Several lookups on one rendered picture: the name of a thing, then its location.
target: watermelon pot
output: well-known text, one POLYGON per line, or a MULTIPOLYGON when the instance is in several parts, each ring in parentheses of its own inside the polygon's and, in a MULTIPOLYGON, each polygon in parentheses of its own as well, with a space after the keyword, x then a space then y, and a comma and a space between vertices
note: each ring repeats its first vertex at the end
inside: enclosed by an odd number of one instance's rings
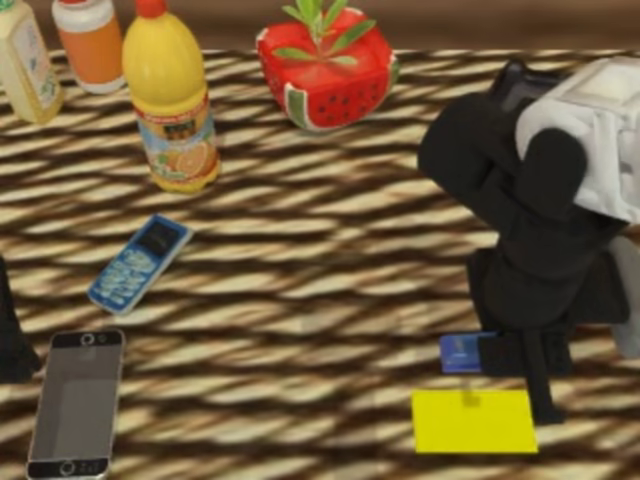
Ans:
POLYGON ((395 85, 400 64, 375 22, 346 0, 284 7, 297 22, 257 37, 262 70, 275 100, 300 128, 327 131, 376 110, 395 85))

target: red bottle cap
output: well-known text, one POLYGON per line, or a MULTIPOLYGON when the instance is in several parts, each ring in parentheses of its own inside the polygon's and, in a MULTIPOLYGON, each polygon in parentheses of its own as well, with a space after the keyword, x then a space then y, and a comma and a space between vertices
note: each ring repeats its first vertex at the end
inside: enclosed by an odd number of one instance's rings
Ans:
POLYGON ((167 13, 166 0, 136 0, 136 12, 144 18, 157 18, 167 13))

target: yellow square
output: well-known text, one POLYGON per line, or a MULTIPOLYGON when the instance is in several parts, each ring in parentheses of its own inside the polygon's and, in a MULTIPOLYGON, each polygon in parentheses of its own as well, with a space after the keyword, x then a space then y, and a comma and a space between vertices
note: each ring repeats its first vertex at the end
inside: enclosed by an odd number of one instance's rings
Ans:
POLYGON ((538 453, 524 390, 413 392, 417 453, 538 453))

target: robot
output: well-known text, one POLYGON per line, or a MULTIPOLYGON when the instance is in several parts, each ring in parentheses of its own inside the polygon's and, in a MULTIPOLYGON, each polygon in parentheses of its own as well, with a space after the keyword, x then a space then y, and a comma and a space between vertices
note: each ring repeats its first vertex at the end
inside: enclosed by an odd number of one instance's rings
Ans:
POLYGON ((5 261, 0 257, 0 384, 30 381, 42 362, 20 328, 5 261))
POLYGON ((566 415, 549 377, 571 373, 569 340, 610 325, 640 358, 640 59, 597 60, 570 76, 509 62, 486 93, 449 104, 418 168, 498 233, 467 261, 484 332, 482 373, 521 377, 536 425, 566 415))

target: brown wall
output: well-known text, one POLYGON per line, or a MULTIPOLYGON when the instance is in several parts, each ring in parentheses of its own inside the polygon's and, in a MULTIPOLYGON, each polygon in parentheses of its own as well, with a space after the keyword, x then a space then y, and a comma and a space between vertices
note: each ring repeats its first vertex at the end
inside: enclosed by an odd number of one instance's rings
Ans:
MULTIPOLYGON (((52 0, 27 0, 51 48, 52 0)), ((115 0, 124 25, 134 0, 115 0)), ((246 49, 293 0, 170 0, 204 48, 246 49)), ((395 48, 631 48, 640 46, 637 0, 352 0, 379 21, 395 48)))

